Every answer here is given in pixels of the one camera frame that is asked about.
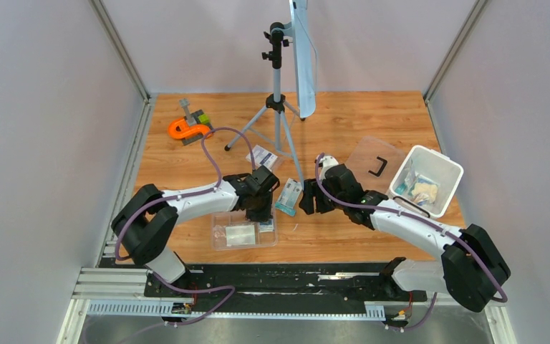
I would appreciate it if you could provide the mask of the white gauze pad packet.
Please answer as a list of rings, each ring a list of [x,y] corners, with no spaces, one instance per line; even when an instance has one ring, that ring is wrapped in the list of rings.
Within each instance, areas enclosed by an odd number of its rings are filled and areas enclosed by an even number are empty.
[[[241,247],[256,243],[256,229],[253,224],[226,226],[225,235],[227,247]]]

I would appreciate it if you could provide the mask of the clear compartment tray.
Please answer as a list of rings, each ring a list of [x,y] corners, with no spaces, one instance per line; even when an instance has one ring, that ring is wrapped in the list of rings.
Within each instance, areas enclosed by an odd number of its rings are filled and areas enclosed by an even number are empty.
[[[245,211],[211,215],[211,246],[216,251],[272,247],[278,242],[276,214],[268,221],[250,221]]]

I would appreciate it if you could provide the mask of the blue square alcohol pad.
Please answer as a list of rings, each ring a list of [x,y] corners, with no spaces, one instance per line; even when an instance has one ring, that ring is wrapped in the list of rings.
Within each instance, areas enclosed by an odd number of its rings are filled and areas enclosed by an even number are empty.
[[[274,219],[258,223],[259,233],[273,232],[275,230]]]

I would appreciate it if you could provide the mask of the blue edged clear sachet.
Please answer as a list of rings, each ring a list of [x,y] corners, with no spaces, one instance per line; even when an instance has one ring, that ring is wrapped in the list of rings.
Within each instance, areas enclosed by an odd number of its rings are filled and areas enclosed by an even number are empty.
[[[395,193],[401,196],[406,194],[413,186],[416,177],[417,174],[412,166],[403,168],[399,178],[397,179]]]

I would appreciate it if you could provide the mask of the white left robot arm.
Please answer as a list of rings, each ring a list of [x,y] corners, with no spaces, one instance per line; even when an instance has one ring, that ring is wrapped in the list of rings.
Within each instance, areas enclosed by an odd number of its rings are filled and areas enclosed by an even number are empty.
[[[147,184],[115,215],[110,227],[128,259],[156,273],[170,294],[181,296],[190,289],[191,278],[183,260],[167,247],[175,226],[231,211],[244,212],[249,221],[266,222],[271,218],[273,192],[280,184],[263,166],[183,190],[162,191]]]

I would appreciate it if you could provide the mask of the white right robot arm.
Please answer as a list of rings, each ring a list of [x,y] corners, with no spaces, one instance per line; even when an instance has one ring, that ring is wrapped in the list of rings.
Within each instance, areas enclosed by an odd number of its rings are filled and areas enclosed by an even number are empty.
[[[473,312],[491,301],[508,302],[503,285],[511,270],[479,225],[451,226],[406,210],[389,196],[363,188],[346,165],[337,163],[317,165],[315,176],[303,182],[299,206],[306,214],[339,209],[352,223],[393,235],[433,258],[391,262],[380,280],[390,299],[414,291],[445,293]]]

